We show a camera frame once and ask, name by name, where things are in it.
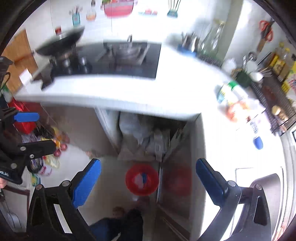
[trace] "wire rack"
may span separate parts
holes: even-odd
[[[263,78],[262,86],[251,82],[251,88],[261,104],[266,108],[265,112],[269,118],[271,132],[278,132],[280,135],[285,133],[296,122],[296,112],[281,89],[281,84],[277,78],[275,76]],[[271,108],[274,105],[278,105],[285,111],[288,117],[287,121],[283,122],[272,114]]]
[[[209,55],[205,55],[205,54],[201,54],[201,53],[197,53],[196,56],[202,60],[202,61],[205,61],[211,65],[215,65],[215,66],[218,66],[218,67],[221,67],[222,65],[222,62],[216,58],[213,58]]]

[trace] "red scissors handle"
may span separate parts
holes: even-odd
[[[259,23],[259,27],[261,29],[261,32],[265,31],[265,29],[270,25],[270,22],[265,21],[265,20],[261,20]],[[270,31],[268,32],[268,34],[265,36],[265,40],[270,42],[272,41],[274,38],[274,33],[272,31],[272,29],[270,28]]]
[[[274,38],[274,33],[273,31],[271,30],[265,37],[265,40],[268,41],[268,42],[271,42]]]

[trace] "jeans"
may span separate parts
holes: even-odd
[[[117,241],[142,241],[143,218],[137,209],[130,210],[122,219],[103,218],[90,225],[97,241],[111,241],[119,233]]]

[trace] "white wall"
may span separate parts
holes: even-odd
[[[129,16],[108,18],[100,9],[101,0],[96,0],[96,20],[88,22],[86,21],[86,13],[91,8],[90,2],[91,0],[47,0],[22,24],[19,30],[26,29],[31,49],[36,49],[46,39],[54,35],[56,27],[61,26],[62,31],[73,27],[69,10],[75,5],[79,5],[83,8],[80,13],[81,24],[85,25],[86,29],[78,45],[106,39],[127,39],[128,35],[132,34],[134,40],[148,40],[177,46],[181,41],[181,32],[195,31],[202,41],[211,28],[212,20],[219,18],[226,21],[230,7],[239,1],[182,0],[178,10],[178,18],[169,18],[166,16],[168,12],[167,0],[138,0],[138,4]],[[228,38],[222,38],[223,43],[220,47],[223,52],[222,57],[227,52],[226,58],[235,58],[238,64],[242,64],[243,56],[257,48],[260,40],[260,20],[270,20],[270,16],[253,0],[243,0],[242,7],[239,4],[236,5],[238,7],[233,7],[231,11],[240,11],[241,8],[238,22],[234,23],[235,20],[229,18],[225,26],[226,30],[227,25],[233,25],[234,36],[232,38],[232,34],[229,34]],[[147,8],[157,10],[158,15],[143,16],[139,14]],[[272,28],[274,39],[265,44],[258,56],[258,61],[273,51],[279,41],[285,40],[285,34],[276,23]],[[48,63],[47,58],[39,55],[34,57],[38,67]]]
[[[271,17],[253,0],[244,0],[239,21],[226,53],[226,58],[235,58],[239,65],[242,65],[244,55],[250,51],[256,51],[261,39],[259,23],[261,20],[270,21]],[[267,54],[272,52],[280,41],[286,36],[277,23],[272,25],[274,39],[264,45],[263,50],[258,55],[257,62],[260,62]]]
[[[43,42],[55,34],[52,27],[50,1],[46,1],[33,12],[19,27],[15,35],[23,29],[26,29],[31,50],[38,48]],[[34,58],[39,68],[48,63],[48,58],[46,57],[35,54]]]
[[[62,31],[73,27],[69,14],[75,5],[83,9],[80,13],[85,32],[79,45],[100,42],[106,39],[127,39],[132,34],[134,40],[148,40],[177,45],[181,32],[195,31],[203,39],[214,18],[226,21],[231,0],[182,0],[178,18],[167,17],[168,0],[138,0],[132,13],[122,18],[107,18],[100,9],[101,0],[96,0],[96,20],[86,21],[86,13],[91,8],[91,0],[47,0],[20,27],[26,29],[31,49],[36,49],[46,39],[54,35],[54,29]],[[139,12],[150,8],[157,10],[157,16],[143,16]],[[35,55],[38,67],[43,66],[46,58]]]
[[[225,58],[225,55],[231,44],[242,10],[243,2],[243,0],[231,1],[228,17],[219,42],[217,58],[220,60],[223,60]]]

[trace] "blue gripper pad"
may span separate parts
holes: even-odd
[[[18,112],[14,116],[14,120],[17,122],[30,122],[30,121],[38,121],[39,114],[35,112]]]
[[[75,187],[73,191],[73,205],[75,208],[78,208],[85,203],[94,184],[101,174],[101,169],[101,162],[96,159],[93,165],[85,173],[80,183]]]
[[[202,181],[213,203],[217,206],[223,206],[225,203],[226,181],[219,172],[213,170],[204,158],[196,162],[196,174]]]

